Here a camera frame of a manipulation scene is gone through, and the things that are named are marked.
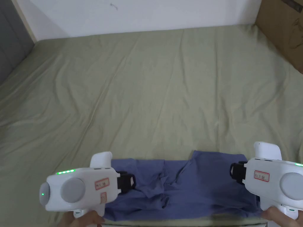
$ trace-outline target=green led light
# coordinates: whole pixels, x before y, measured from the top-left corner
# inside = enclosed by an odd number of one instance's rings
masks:
[[[63,171],[63,172],[58,172],[56,174],[63,174],[63,173],[71,173],[71,172],[74,172],[75,169],[71,169],[71,170],[67,170],[67,171]]]

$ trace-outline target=gray circular button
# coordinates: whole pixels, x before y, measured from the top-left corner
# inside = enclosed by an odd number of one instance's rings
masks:
[[[82,199],[85,193],[85,184],[79,178],[71,178],[61,186],[61,197],[64,201],[74,203]]]
[[[43,206],[45,206],[48,203],[48,200],[49,200],[49,184],[47,182],[44,182],[40,186],[39,200],[40,200],[40,203]]]
[[[299,173],[286,173],[280,180],[281,191],[288,198],[303,200],[303,176]]]

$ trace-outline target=white wall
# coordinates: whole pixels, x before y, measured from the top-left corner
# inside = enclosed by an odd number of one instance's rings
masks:
[[[37,40],[252,24],[261,0],[17,0]]]

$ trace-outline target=gray headboard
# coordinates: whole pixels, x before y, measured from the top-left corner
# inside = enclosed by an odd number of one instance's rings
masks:
[[[31,52],[29,36],[11,0],[0,0],[0,84]]]

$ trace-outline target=black clamp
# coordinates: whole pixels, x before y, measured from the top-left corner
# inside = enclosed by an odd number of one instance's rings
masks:
[[[120,174],[120,177],[117,178],[118,189],[121,189],[122,194],[135,188],[136,178],[133,174],[124,171],[117,171],[117,173]]]
[[[232,177],[232,179],[235,179],[239,184],[242,184],[242,180],[245,180],[246,175],[246,167],[244,167],[244,164],[246,164],[247,161],[240,161],[239,163],[232,163],[229,168],[229,175]]]

